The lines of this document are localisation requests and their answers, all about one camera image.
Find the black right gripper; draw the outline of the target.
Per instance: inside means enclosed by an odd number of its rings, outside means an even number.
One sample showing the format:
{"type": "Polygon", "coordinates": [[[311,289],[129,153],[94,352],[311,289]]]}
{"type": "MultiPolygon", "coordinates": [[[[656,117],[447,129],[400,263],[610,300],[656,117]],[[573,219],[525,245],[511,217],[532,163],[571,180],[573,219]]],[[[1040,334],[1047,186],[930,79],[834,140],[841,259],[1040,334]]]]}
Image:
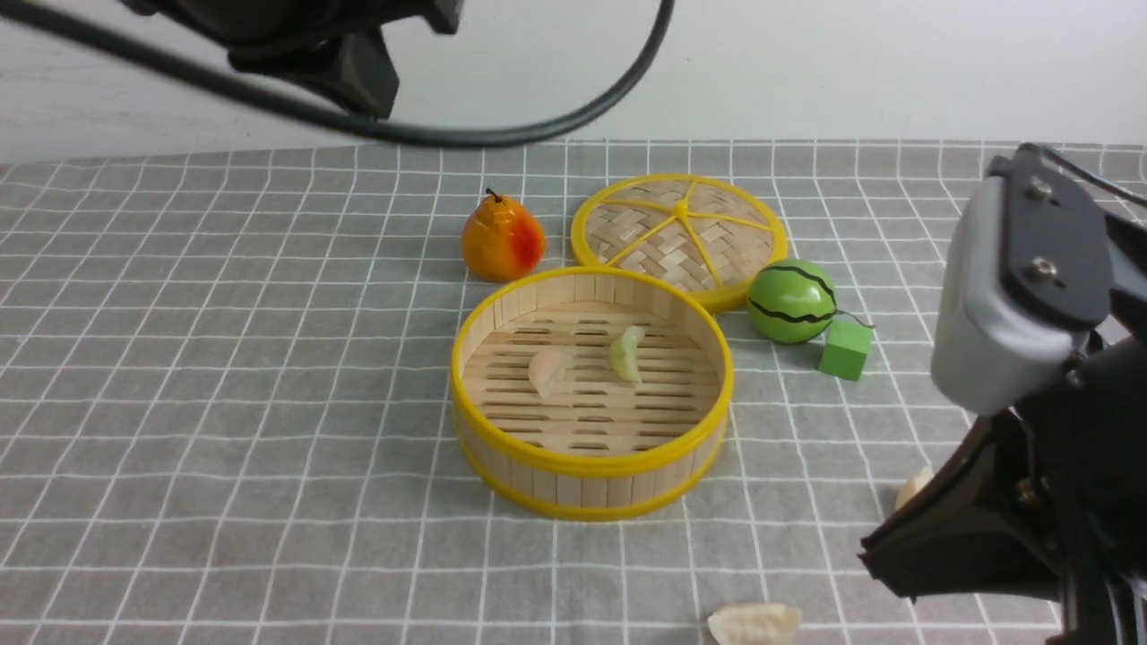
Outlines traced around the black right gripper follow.
{"type": "Polygon", "coordinates": [[[1144,644],[1144,226],[1110,215],[1111,311],[1129,331],[1017,407],[980,417],[920,494],[861,542],[910,600],[1015,595],[1061,604],[1052,644],[1144,644]]]}

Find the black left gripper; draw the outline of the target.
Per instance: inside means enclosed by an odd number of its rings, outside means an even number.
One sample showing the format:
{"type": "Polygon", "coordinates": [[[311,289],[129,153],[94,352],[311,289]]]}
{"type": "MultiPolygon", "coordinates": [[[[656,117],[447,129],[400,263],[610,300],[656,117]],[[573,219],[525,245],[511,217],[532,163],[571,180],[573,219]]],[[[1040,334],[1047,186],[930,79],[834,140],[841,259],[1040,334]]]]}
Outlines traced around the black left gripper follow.
{"type": "Polygon", "coordinates": [[[344,111],[390,117],[399,76],[382,28],[422,18],[438,34],[455,34],[461,1],[125,1],[141,16],[156,13],[227,53],[235,71],[289,81],[344,111]]]}

